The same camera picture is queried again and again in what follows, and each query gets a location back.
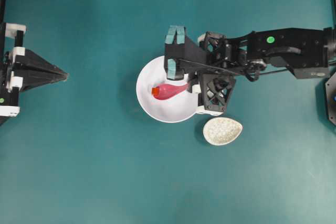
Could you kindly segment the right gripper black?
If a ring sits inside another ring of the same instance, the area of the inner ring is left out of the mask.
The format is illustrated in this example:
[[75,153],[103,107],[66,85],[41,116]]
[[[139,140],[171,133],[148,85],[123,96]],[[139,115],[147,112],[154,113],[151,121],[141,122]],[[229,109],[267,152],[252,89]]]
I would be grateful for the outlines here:
[[172,25],[165,37],[164,70],[172,81],[188,75],[187,92],[198,95],[197,113],[221,115],[227,111],[236,79],[223,65],[227,37],[207,31],[197,43],[186,35],[184,26]]

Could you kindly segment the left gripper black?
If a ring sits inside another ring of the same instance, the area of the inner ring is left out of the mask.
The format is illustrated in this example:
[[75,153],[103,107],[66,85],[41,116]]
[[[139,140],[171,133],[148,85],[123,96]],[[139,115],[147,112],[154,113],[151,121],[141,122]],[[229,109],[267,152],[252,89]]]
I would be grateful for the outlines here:
[[[19,92],[68,79],[68,73],[23,47],[25,32],[25,25],[1,23],[1,124],[19,114]],[[4,52],[6,38],[14,39],[10,52]],[[16,63],[37,71],[15,71]]]

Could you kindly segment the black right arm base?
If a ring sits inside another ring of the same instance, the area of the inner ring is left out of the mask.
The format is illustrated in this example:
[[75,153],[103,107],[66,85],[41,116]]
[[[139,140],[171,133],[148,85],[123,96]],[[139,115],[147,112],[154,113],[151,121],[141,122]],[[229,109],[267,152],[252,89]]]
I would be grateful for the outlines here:
[[322,82],[324,118],[335,127],[335,69]]

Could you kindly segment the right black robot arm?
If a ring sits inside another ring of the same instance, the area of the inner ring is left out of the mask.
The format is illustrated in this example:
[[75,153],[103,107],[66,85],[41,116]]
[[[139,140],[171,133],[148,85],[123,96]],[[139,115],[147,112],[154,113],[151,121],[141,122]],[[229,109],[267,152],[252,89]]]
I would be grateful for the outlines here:
[[335,29],[285,28],[228,38],[208,31],[193,42],[182,26],[165,38],[164,70],[169,80],[188,79],[202,113],[227,110],[236,77],[255,82],[271,65],[297,79],[324,78],[335,59]]

